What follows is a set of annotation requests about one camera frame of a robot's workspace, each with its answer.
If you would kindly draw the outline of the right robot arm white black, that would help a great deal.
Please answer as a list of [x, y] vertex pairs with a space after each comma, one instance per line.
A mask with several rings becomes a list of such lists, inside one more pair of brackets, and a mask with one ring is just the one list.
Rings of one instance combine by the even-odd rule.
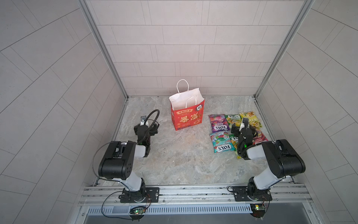
[[253, 143], [254, 131], [247, 124], [237, 127], [231, 132], [238, 138], [237, 154], [244, 160], [266, 159], [268, 167], [260, 174], [249, 179], [243, 192], [249, 200], [269, 201], [270, 188], [282, 179], [296, 176], [306, 170], [303, 159], [286, 139]]

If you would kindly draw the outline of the purple snack packet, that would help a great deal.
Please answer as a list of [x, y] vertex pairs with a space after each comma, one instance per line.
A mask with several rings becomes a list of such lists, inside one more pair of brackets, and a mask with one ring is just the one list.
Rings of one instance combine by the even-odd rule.
[[209, 115], [212, 132], [229, 131], [229, 124], [224, 114], [212, 114]]

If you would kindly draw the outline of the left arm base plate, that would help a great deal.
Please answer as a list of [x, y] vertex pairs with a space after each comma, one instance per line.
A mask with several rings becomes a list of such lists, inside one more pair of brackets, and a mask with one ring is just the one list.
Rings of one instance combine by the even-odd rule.
[[123, 189], [122, 194], [118, 197], [121, 203], [157, 203], [159, 197], [158, 187], [146, 187], [139, 191], [128, 191]]

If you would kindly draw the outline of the yellow snack packet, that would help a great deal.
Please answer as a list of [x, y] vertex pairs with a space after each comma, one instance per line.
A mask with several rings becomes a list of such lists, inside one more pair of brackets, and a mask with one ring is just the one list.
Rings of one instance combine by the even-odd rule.
[[262, 128], [262, 124], [258, 117], [255, 115], [255, 112], [242, 112], [240, 113], [240, 116], [242, 119], [248, 118], [249, 124], [255, 129], [260, 130]]

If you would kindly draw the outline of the red paper gift bag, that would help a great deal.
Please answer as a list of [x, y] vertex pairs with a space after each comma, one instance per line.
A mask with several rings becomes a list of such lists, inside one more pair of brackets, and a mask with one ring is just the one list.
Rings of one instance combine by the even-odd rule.
[[[181, 81], [186, 83], [186, 91], [179, 91], [178, 84]], [[200, 89], [189, 90], [189, 84], [185, 79], [179, 80], [176, 88], [178, 93], [169, 97], [171, 118], [175, 130], [178, 131], [202, 123], [205, 99], [202, 97]]]

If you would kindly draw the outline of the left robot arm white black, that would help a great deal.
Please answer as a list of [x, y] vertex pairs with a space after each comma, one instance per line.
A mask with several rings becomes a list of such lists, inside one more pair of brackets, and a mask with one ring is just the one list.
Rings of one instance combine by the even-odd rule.
[[124, 186], [120, 198], [121, 203], [158, 202], [159, 188], [146, 187], [143, 178], [134, 171], [134, 159], [147, 157], [150, 153], [151, 136], [158, 133], [159, 124], [153, 126], [138, 124], [134, 127], [140, 143], [133, 141], [112, 141], [99, 164], [98, 175], [110, 181], [119, 182]]

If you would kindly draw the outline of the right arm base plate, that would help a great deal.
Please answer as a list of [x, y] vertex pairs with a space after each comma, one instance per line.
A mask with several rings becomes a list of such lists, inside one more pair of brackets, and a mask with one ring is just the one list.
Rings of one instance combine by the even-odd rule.
[[229, 186], [227, 190], [234, 195], [236, 202], [272, 201], [269, 190], [259, 190], [255, 186]]

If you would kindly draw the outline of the lime green snack packet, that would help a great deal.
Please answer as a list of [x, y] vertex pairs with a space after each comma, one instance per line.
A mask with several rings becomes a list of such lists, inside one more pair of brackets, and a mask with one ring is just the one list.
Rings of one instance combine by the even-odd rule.
[[230, 140], [231, 140], [231, 142], [232, 142], [232, 144], [234, 146], [234, 151], [235, 151], [237, 159], [241, 159], [241, 157], [237, 153], [239, 138], [236, 137], [234, 134], [230, 134], [229, 137], [230, 137]]

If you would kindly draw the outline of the teal snack packet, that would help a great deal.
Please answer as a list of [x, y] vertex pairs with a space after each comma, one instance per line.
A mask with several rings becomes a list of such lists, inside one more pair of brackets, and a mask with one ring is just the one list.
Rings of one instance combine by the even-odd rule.
[[234, 151], [229, 134], [226, 131], [211, 133], [210, 135], [214, 153]]

